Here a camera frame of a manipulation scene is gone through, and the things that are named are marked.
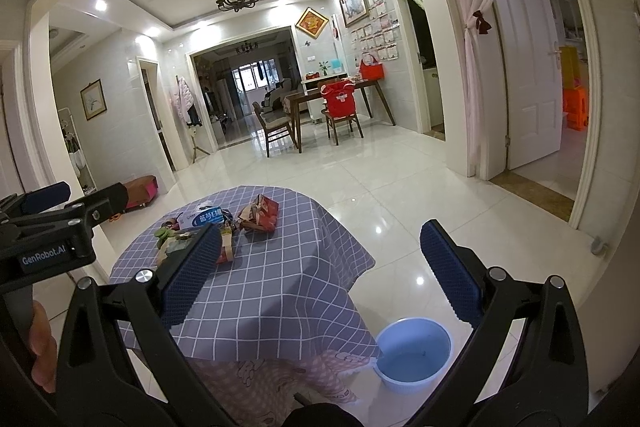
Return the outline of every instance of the pink jacket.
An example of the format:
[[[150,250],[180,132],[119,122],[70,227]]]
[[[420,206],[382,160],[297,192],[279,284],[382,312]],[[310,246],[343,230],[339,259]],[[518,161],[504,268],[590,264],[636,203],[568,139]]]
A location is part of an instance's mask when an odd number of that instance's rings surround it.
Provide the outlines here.
[[[187,111],[193,105],[193,95],[183,76],[178,80],[178,91],[172,92],[172,101],[182,119],[186,123],[191,123],[191,118],[189,118]]]

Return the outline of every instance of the blue container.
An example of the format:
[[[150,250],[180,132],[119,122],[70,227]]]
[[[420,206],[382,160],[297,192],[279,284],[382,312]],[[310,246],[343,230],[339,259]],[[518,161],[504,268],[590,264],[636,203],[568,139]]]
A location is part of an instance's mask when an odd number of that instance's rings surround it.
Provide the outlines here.
[[[376,338],[382,356],[374,366],[385,386],[398,394],[413,394],[438,378],[453,354],[449,331],[424,317],[388,325]]]

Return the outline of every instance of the dining table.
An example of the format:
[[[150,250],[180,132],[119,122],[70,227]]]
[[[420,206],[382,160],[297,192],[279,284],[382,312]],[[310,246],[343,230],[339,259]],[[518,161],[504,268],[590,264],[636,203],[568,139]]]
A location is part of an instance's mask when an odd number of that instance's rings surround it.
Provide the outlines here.
[[[367,107],[367,112],[369,113],[369,118],[372,118],[371,108],[369,106],[369,99],[367,98],[366,87],[373,87],[376,89],[378,96],[380,97],[380,101],[382,105],[385,107],[385,111],[392,125],[396,124],[396,120],[391,114],[391,109],[389,108],[389,104],[386,101],[385,93],[382,91],[382,87],[380,87],[379,80],[356,80],[355,81],[355,89],[359,89],[362,93],[362,97],[364,99],[364,104]],[[290,118],[291,118],[291,129],[293,131],[294,136],[294,145],[297,147],[298,152],[302,153],[302,135],[300,134],[300,104],[305,102],[310,102],[311,100],[318,100],[322,98],[322,94],[320,93],[320,89],[311,89],[306,93],[300,92],[295,94],[290,94],[287,97],[290,108]]]
[[[349,296],[374,267],[364,247],[317,201],[282,187],[241,185],[193,201],[151,224],[114,264],[111,284],[155,269],[154,232],[169,217],[204,201],[236,216],[263,194],[279,205],[274,232],[236,230],[234,259],[211,273],[184,322],[170,328],[194,372],[238,425],[280,425],[297,393],[324,401],[358,399],[341,376],[380,355]],[[128,322],[124,344],[144,362]]]

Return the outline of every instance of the wooden dining table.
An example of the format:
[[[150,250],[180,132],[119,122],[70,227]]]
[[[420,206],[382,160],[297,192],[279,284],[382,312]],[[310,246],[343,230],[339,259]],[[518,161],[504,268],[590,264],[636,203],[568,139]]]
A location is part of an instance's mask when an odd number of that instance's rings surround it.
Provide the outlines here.
[[[367,112],[369,113],[369,118],[372,118],[371,108],[369,107],[369,100],[367,99],[367,92],[365,91],[365,87],[374,87],[378,96],[380,97],[380,101],[382,105],[385,106],[386,114],[391,120],[391,124],[395,125],[396,120],[391,114],[391,109],[389,108],[389,104],[386,101],[385,93],[382,91],[382,87],[380,87],[379,80],[360,80],[356,81],[356,89],[359,89],[362,93],[362,97],[364,99],[364,104],[367,106]],[[308,91],[306,94],[303,92],[297,94],[290,94],[287,97],[290,104],[290,116],[291,116],[291,128],[294,134],[294,145],[298,148],[298,152],[302,153],[302,135],[300,134],[300,104],[305,102],[310,102],[311,100],[317,100],[318,98],[322,98],[322,94],[320,94],[320,89],[312,89]]]

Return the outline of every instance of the curtain tieback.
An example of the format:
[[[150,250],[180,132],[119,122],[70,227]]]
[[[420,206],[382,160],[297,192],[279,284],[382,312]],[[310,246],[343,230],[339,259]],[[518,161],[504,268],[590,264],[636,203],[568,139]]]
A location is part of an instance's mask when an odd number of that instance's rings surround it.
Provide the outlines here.
[[[487,35],[492,26],[484,20],[482,12],[480,10],[473,13],[473,17],[476,18],[476,30],[480,35]]]

